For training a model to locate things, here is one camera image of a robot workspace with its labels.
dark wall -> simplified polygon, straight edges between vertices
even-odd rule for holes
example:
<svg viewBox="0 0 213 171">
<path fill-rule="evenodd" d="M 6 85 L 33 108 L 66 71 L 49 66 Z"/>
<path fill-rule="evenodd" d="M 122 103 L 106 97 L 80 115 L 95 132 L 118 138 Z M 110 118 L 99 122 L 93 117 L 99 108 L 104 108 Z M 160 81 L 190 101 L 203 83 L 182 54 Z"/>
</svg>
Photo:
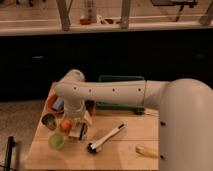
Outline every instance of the dark wall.
<svg viewBox="0 0 213 171">
<path fill-rule="evenodd" d="M 0 37 L 0 99 L 45 98 L 72 68 L 152 80 L 195 78 L 213 86 L 213 30 Z"/>
</svg>

green cup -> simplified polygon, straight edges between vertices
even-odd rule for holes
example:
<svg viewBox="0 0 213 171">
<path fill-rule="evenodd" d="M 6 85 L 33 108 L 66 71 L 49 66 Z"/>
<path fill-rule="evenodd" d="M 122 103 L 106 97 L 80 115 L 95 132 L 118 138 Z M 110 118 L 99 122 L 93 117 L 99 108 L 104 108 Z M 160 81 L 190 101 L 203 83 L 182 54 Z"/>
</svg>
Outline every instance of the green cup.
<svg viewBox="0 0 213 171">
<path fill-rule="evenodd" d="M 48 139 L 48 145 L 54 150 L 60 150 L 64 146 L 64 136 L 60 133 L 54 133 Z"/>
</svg>

floor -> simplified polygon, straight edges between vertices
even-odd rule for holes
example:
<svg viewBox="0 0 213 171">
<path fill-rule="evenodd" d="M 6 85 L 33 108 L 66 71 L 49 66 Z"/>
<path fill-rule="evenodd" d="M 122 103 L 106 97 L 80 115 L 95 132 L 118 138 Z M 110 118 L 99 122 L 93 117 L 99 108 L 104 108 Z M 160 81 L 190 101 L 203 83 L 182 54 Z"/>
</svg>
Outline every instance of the floor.
<svg viewBox="0 0 213 171">
<path fill-rule="evenodd" d="M 0 165 L 4 165 L 8 136 L 13 136 L 11 168 L 24 171 L 27 157 L 45 100 L 0 102 Z"/>
</svg>

apple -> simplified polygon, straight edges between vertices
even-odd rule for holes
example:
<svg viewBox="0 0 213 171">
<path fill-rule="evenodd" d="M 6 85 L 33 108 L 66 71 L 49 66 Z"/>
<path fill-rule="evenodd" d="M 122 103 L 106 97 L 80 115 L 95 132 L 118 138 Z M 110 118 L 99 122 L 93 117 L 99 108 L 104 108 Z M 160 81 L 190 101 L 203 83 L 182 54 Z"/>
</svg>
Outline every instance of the apple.
<svg viewBox="0 0 213 171">
<path fill-rule="evenodd" d="M 60 123 L 61 132 L 68 133 L 72 128 L 73 122 L 70 119 L 63 119 Z"/>
</svg>

black dot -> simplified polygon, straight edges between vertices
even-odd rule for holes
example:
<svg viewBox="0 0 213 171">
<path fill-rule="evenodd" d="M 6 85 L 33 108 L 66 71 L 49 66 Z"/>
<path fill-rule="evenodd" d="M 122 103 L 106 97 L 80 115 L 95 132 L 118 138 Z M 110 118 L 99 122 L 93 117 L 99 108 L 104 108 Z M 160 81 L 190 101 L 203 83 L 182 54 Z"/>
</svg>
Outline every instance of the black dot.
<svg viewBox="0 0 213 171">
<path fill-rule="evenodd" d="M 166 126 L 166 123 L 165 122 L 160 122 L 160 125 L 161 126 Z"/>
<path fill-rule="evenodd" d="M 163 155 L 160 155 L 160 158 L 161 158 L 162 160 L 165 160 L 165 157 L 164 157 Z"/>
</svg>

